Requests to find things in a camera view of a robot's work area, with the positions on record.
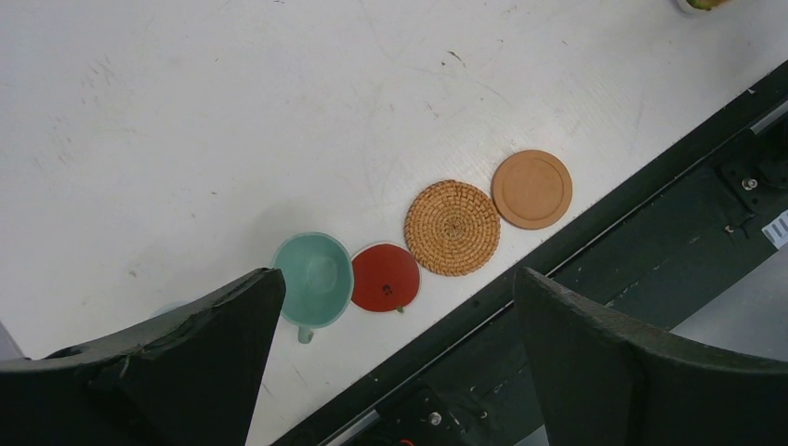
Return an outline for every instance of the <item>cork coaster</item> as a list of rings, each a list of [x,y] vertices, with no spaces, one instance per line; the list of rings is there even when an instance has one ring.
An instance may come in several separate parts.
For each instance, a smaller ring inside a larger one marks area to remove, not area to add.
[[[492,199],[509,223],[540,230],[569,209],[571,177],[566,166],[544,151],[521,151],[506,159],[492,179]]]
[[[405,218],[405,241],[416,261],[444,276],[464,276],[484,266],[500,236],[493,201],[459,181],[426,188]]]

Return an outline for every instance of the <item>red coaster with white rim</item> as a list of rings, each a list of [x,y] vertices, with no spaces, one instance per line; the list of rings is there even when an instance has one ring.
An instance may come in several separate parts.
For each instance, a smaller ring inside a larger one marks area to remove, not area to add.
[[[377,243],[353,257],[355,286],[351,300],[375,313],[402,311],[413,302],[421,273],[413,255],[392,243]]]

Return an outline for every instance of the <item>barcode label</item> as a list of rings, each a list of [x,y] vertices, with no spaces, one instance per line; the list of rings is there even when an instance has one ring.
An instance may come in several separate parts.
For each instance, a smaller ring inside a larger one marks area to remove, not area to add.
[[[777,249],[788,244],[788,211],[783,212],[762,230],[766,238]]]

